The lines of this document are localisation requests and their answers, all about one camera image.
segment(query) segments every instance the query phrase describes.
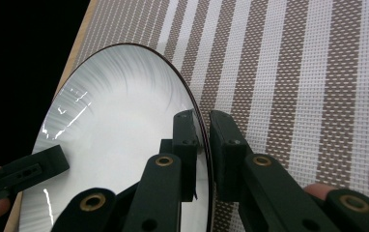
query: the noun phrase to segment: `black background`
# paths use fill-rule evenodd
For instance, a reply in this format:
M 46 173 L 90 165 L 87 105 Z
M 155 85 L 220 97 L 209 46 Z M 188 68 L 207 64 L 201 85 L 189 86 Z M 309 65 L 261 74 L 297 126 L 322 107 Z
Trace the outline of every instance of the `black background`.
M 89 2 L 0 1 L 0 166 L 31 155 Z

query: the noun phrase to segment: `beige stripe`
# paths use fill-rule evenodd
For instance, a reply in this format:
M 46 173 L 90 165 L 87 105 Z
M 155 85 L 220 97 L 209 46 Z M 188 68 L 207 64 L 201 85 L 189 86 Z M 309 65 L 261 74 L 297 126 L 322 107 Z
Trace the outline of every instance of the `beige stripe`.
M 115 29 L 107 28 L 107 30 L 109 30 L 108 32 L 112 33 L 112 38 L 110 40 L 111 44 L 116 44 L 119 42 L 119 37 L 121 36 L 122 29 L 124 28 L 124 22 L 128 16 L 128 7 L 130 2 L 131 1 L 129 0 L 124 2 L 122 7 L 120 7 L 120 9 L 118 9 L 115 13 L 118 16 L 118 19 L 113 22 L 113 24 L 116 23 Z
M 120 1 L 113 1 L 112 3 L 108 3 L 108 5 L 105 6 L 106 13 L 105 13 L 105 16 L 103 16 L 101 18 L 100 26 L 103 26 L 106 29 L 104 31 L 102 30 L 102 32 L 98 33 L 99 34 L 99 41 L 97 42 L 98 47 L 104 47 L 106 45 L 106 41 L 109 37 L 109 30 L 107 30 L 109 28 L 108 24 L 112 25 L 111 17 L 113 17 L 113 15 L 114 15 L 113 12 L 115 11 L 115 9 L 118 9 L 117 5 L 119 3 L 120 3 Z
M 326 70 L 317 180 L 339 188 L 350 184 L 361 1 L 335 1 Z
M 157 8 L 160 1 L 152 0 L 152 6 L 150 7 L 150 11 L 146 18 L 146 24 L 142 29 L 142 36 L 140 37 L 140 43 L 143 45 L 147 45 L 149 38 L 151 37 L 152 27 L 156 21 Z
M 116 32 L 117 34 L 119 34 L 118 35 L 118 40 L 117 40 L 118 43 L 122 43 L 122 42 L 127 41 L 126 35 L 128 33 L 128 28 L 129 28 L 129 25 L 130 25 L 129 22 L 131 22 L 134 19 L 133 13 L 134 13 L 136 5 L 139 2 L 140 2 L 139 0 L 130 0 L 129 1 L 128 7 L 125 9 L 125 11 L 127 12 L 127 15 L 125 16 L 125 18 L 121 19 L 122 28 L 121 28 L 121 30 Z
M 278 58 L 266 153 L 285 168 L 291 151 L 308 1 L 289 1 Z
M 146 7 L 146 4 L 144 4 L 142 1 L 138 1 L 138 6 L 136 6 L 136 11 L 131 17 L 131 25 L 128 28 L 125 41 L 136 42 L 135 33 L 139 25 L 139 21 L 142 18 L 143 10 L 145 9 L 145 7 Z
M 133 13 L 129 17 L 128 29 L 122 36 L 123 41 L 130 42 L 133 40 L 134 26 L 137 24 L 141 8 L 143 8 L 142 1 L 136 1 L 136 4 L 133 8 Z
M 213 231 L 229 231 L 233 205 L 233 202 L 223 202 L 215 199 Z
M 160 37 L 161 28 L 163 27 L 163 21 L 166 17 L 167 8 L 169 7 L 169 1 L 164 0 L 160 2 L 160 6 L 158 9 L 158 14 L 156 17 L 156 22 L 154 25 L 154 29 L 152 31 L 151 39 L 149 41 L 149 47 L 152 49 L 156 49 L 158 38 Z
M 247 131 L 268 3 L 268 0 L 252 2 L 242 46 L 231 115 L 238 124 L 243 136 L 245 136 Z
M 193 75 L 194 64 L 196 63 L 197 51 L 202 39 L 203 28 L 208 14 L 210 0 L 201 0 L 197 5 L 196 16 L 190 32 L 190 39 L 187 44 L 187 49 L 184 54 L 184 62 L 182 65 L 182 76 L 185 82 L 189 85 Z
M 150 9 L 152 7 L 152 3 L 153 3 L 153 0 L 145 1 L 144 4 L 142 3 L 142 9 L 139 15 L 139 20 L 138 20 L 138 23 L 136 23 L 136 26 L 134 27 L 133 36 L 128 38 L 127 40 L 140 44 L 143 30 L 145 30 L 146 23 L 148 23 L 147 19 L 148 19 Z
M 170 62 L 172 62 L 173 60 L 173 55 L 176 50 L 176 44 L 178 43 L 178 37 L 181 32 L 182 22 L 185 16 L 186 5 L 187 0 L 179 0 L 178 7 L 175 13 L 175 18 L 173 19 L 172 28 L 170 29 L 169 40 L 167 41 L 167 45 L 164 50 L 164 56 Z
M 107 8 L 109 9 L 109 13 L 107 16 L 108 19 L 106 20 L 106 24 L 109 21 L 109 25 L 106 26 L 106 29 L 103 32 L 106 33 L 106 38 L 104 42 L 105 44 L 112 44 L 113 33 L 115 32 L 115 28 L 117 27 L 119 20 L 121 19 L 122 10 L 125 3 L 126 2 L 122 2 L 122 0 L 114 1 L 110 9 Z

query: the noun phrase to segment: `striped fabric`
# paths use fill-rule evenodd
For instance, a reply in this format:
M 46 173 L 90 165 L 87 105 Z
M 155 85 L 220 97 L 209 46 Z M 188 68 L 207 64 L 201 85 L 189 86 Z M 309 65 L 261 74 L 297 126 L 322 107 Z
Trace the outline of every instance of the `striped fabric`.
M 369 196 L 369 0 L 98 0 L 73 68 L 118 43 L 163 54 L 207 126 L 232 114 L 301 186 Z M 215 203 L 213 230 L 243 231 Z

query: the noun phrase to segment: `black clamp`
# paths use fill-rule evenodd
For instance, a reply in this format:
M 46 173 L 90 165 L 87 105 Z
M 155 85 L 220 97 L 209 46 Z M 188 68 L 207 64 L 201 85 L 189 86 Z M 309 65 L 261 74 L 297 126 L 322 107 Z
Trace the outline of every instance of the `black clamp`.
M 16 195 L 69 168 L 60 145 L 14 160 L 0 168 L 0 199 Z

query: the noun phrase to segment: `metal ring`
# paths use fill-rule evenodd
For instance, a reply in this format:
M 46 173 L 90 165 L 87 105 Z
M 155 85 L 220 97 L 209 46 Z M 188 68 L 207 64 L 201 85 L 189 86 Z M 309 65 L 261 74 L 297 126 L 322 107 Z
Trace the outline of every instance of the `metal ring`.
M 255 157 L 253 158 L 254 163 L 260 166 L 270 166 L 271 160 L 267 157 Z
M 83 200 L 79 204 L 79 208 L 81 208 L 82 211 L 86 211 L 86 212 L 95 211 L 99 209 L 100 207 L 102 207 L 105 201 L 106 201 L 106 197 L 102 193 L 100 192 L 92 193 L 86 196 L 85 198 L 83 198 Z
M 359 197 L 353 196 L 353 195 L 342 195 L 339 197 L 339 200 L 341 201 L 341 203 L 347 207 L 350 210 L 353 210 L 355 212 L 359 212 L 359 213 L 367 213 L 369 212 L 369 205 L 368 203 L 366 203 L 364 200 L 362 200 Z M 350 201 L 356 201 L 356 203 L 358 203 L 360 206 L 355 206 L 354 204 L 352 204 Z
M 172 163 L 173 163 L 173 159 L 171 159 L 170 157 L 161 157 L 161 158 L 157 158 L 156 160 L 156 164 L 159 166 L 168 166 Z

